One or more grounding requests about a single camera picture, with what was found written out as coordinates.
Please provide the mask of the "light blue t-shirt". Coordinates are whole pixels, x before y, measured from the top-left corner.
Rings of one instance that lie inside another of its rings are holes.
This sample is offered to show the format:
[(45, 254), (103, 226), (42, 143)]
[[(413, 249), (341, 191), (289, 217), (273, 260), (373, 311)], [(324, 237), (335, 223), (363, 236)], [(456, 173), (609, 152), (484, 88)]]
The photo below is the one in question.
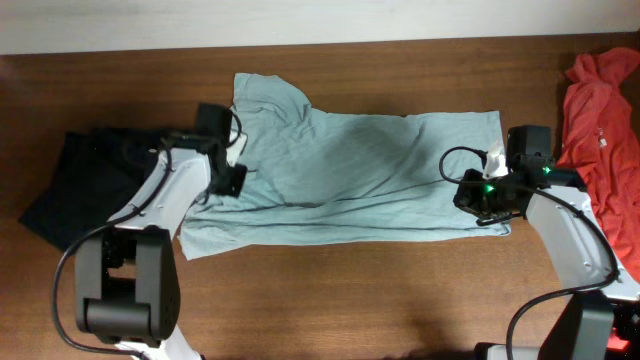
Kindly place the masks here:
[(442, 241), (505, 236), (453, 204), (477, 150), (502, 137), (496, 111), (408, 116), (327, 113), (276, 76), (239, 73), (233, 110), (248, 141), (238, 197), (193, 205), (180, 229), (186, 258), (249, 245)]

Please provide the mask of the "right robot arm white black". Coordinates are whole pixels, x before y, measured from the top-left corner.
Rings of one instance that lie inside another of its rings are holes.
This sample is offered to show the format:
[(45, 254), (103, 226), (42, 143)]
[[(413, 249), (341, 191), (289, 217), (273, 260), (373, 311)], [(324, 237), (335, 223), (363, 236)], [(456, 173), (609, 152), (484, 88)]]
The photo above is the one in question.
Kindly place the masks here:
[[(522, 218), (542, 239), (563, 287), (516, 311), (502, 344), (479, 343), (476, 358), (636, 359), (639, 356), (639, 284), (616, 256), (597, 223), (587, 187), (574, 169), (559, 168), (548, 127), (509, 130), (506, 145), (476, 150), (480, 170), (457, 180), (453, 204), (489, 226)], [(559, 297), (568, 302), (538, 347), (514, 345), (520, 318)]]

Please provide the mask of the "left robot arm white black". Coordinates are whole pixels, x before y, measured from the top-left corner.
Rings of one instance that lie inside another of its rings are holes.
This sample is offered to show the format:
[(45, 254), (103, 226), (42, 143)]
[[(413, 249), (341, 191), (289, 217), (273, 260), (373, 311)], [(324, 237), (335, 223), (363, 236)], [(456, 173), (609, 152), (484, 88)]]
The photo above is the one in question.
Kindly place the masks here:
[(161, 135), (155, 166), (128, 203), (65, 251), (74, 261), (76, 326), (102, 342), (98, 353), (202, 359), (178, 326), (172, 239), (197, 201), (239, 196), (246, 143), (237, 114), (200, 104), (193, 128)]

